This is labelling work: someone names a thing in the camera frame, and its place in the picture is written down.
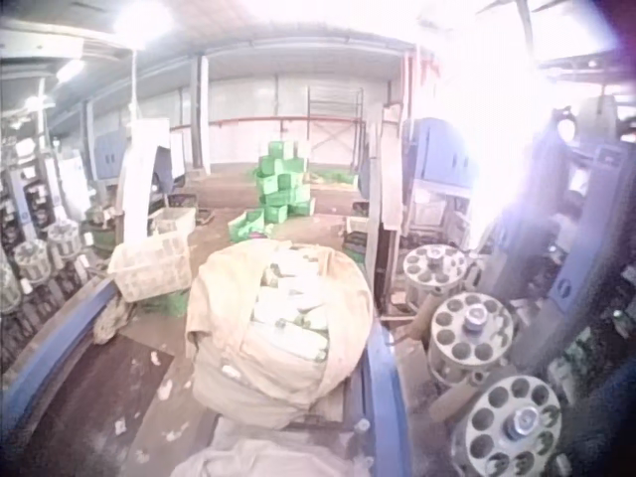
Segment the blue machine frame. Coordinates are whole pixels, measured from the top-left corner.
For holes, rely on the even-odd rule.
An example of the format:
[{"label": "blue machine frame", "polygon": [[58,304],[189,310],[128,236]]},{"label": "blue machine frame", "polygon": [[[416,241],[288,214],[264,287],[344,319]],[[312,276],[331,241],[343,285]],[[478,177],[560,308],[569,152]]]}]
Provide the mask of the blue machine frame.
[{"label": "blue machine frame", "polygon": [[[2,442],[31,412],[58,367],[90,330],[101,309],[115,296],[105,279],[71,311],[20,373],[2,402]],[[404,403],[388,331],[376,318],[362,357],[363,408],[371,423],[367,455],[374,456],[375,477],[410,477],[410,452]]]},{"label": "blue machine frame", "polygon": [[9,437],[31,412],[34,403],[54,372],[90,330],[101,309],[115,296],[112,279],[103,280],[71,310],[71,316],[56,329],[35,353],[2,399],[1,442]]},{"label": "blue machine frame", "polygon": [[363,406],[371,423],[374,477],[410,477],[410,446],[406,411],[389,332],[374,323],[363,355]]}]

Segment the wall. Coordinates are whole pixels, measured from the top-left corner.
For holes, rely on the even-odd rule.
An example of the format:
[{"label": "wall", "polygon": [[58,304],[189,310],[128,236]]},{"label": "wall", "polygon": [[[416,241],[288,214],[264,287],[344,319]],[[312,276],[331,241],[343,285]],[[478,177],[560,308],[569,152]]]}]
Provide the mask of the wall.
[{"label": "wall", "polygon": [[[351,121],[306,120],[307,90],[337,91],[338,97],[363,92],[363,116],[379,121],[388,100],[388,83],[381,80],[335,76],[285,75],[228,79],[210,83],[210,148],[213,164],[256,162],[262,144],[272,139],[307,139],[313,146],[312,162],[349,165],[353,157],[355,128]],[[346,115],[327,105],[329,115]],[[184,136],[186,161],[192,162],[190,92],[187,87],[139,101],[141,117],[168,117],[170,126]],[[274,119],[290,116],[293,120]],[[127,107],[121,107],[94,120],[95,137],[113,131],[129,121]],[[63,149],[79,147],[80,135],[74,131],[62,140]]]}]

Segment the steel beam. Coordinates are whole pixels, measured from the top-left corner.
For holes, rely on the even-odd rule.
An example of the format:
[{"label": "steel beam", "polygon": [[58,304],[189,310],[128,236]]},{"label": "steel beam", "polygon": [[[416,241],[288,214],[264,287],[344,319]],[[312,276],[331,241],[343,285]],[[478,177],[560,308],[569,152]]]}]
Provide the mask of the steel beam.
[{"label": "steel beam", "polygon": [[207,174],[210,174],[209,72],[207,57],[199,55],[192,59],[190,76],[192,162],[195,169],[204,169]]}]

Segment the plastic basket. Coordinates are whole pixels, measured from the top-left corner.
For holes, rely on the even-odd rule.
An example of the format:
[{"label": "plastic basket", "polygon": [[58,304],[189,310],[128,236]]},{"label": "plastic basket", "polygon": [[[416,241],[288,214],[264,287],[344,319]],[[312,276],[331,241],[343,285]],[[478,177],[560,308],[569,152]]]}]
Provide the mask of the plastic basket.
[{"label": "plastic basket", "polygon": [[282,224],[287,220],[288,206],[265,207],[265,221],[268,224]]},{"label": "plastic basket", "polygon": [[294,157],[296,144],[293,141],[271,141],[267,147],[269,157],[291,159]]},{"label": "plastic basket", "polygon": [[261,196],[278,192],[278,176],[265,176],[261,172],[257,172],[256,187]]},{"label": "plastic basket", "polygon": [[122,243],[112,253],[108,273],[128,303],[189,288],[188,237],[176,231]]},{"label": "plastic basket", "polygon": [[233,242],[249,239],[252,232],[264,233],[265,217],[263,209],[245,211],[236,219],[228,222],[230,240]]},{"label": "plastic basket", "polygon": [[311,199],[311,189],[309,184],[303,184],[295,189],[278,191],[265,196],[265,203],[268,206],[280,207],[291,204],[308,202]]},{"label": "plastic basket", "polygon": [[307,202],[291,204],[289,206],[289,215],[309,217],[314,215],[315,209],[316,209],[316,198],[314,197]]},{"label": "plastic basket", "polygon": [[307,172],[307,158],[294,157],[288,161],[283,161],[281,167],[282,171],[280,172]]},{"label": "plastic basket", "polygon": [[285,172],[282,159],[271,156],[263,156],[258,160],[258,167],[262,176],[274,176]]},{"label": "plastic basket", "polygon": [[181,232],[191,233],[197,224],[197,209],[192,207],[168,207],[159,209],[150,216],[159,234]]},{"label": "plastic basket", "polygon": [[280,174],[278,175],[277,190],[286,191],[289,189],[295,189],[298,186],[302,186],[303,177],[304,177],[303,173],[296,173],[296,172],[287,172],[284,174]]}]

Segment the large sack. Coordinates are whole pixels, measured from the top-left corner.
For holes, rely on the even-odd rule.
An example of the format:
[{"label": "large sack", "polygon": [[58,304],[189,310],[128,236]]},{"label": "large sack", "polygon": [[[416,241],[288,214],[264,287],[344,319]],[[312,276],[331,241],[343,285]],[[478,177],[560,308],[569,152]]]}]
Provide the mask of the large sack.
[{"label": "large sack", "polygon": [[200,267],[190,292],[186,353],[195,365],[193,392],[201,403],[240,422],[281,428],[354,371],[372,324],[367,282],[343,253],[310,246],[328,327],[324,361],[272,345],[265,327],[252,321],[263,273],[290,242],[245,241],[213,253]]},{"label": "large sack", "polygon": [[229,450],[207,448],[178,465],[171,477],[369,477],[364,461],[341,459],[311,444],[242,439]]}]

